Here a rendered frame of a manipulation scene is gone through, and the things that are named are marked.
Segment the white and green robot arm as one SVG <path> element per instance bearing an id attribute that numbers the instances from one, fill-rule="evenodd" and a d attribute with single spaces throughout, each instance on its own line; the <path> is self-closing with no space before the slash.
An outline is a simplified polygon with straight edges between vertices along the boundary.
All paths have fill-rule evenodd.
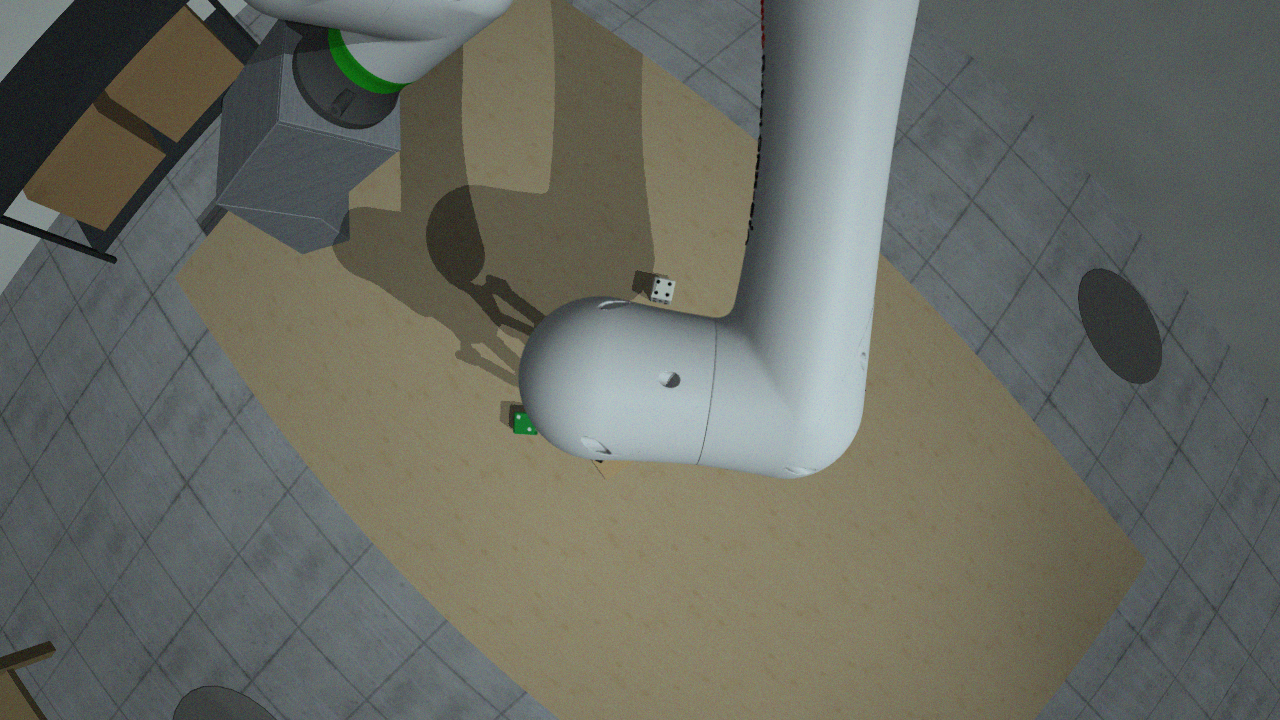
<path id="1" fill-rule="evenodd" d="M 550 445 L 780 479 L 849 448 L 919 1 L 762 0 L 760 133 L 733 309 L 701 316 L 605 296 L 557 307 L 518 365 L 524 409 Z M 513 0 L 244 3 L 303 36 L 292 70 L 308 106 L 366 129 Z"/>

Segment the tan square mat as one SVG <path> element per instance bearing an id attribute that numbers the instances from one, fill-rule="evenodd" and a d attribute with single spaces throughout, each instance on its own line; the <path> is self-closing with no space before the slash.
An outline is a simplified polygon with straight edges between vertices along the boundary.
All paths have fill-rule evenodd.
<path id="1" fill-rule="evenodd" d="M 593 462 L 596 465 L 599 471 L 602 471 L 602 475 L 605 478 L 605 480 L 608 480 L 611 479 L 611 477 L 614 477 L 618 471 L 623 470 L 634 461 L 604 460 L 603 462 L 596 462 L 593 460 Z"/>

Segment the green die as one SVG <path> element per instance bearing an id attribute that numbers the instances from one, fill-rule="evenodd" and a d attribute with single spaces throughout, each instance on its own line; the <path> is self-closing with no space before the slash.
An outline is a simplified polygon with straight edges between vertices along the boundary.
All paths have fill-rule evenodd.
<path id="1" fill-rule="evenodd" d="M 538 436 L 538 429 L 532 427 L 526 413 L 515 413 L 513 433 Z"/>

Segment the white die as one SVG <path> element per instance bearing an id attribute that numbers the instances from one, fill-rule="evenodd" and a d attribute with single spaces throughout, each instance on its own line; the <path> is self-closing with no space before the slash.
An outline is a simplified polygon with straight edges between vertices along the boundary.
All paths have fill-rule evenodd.
<path id="1" fill-rule="evenodd" d="M 669 305 L 673 297 L 675 281 L 654 277 L 652 284 L 650 301 Z"/>

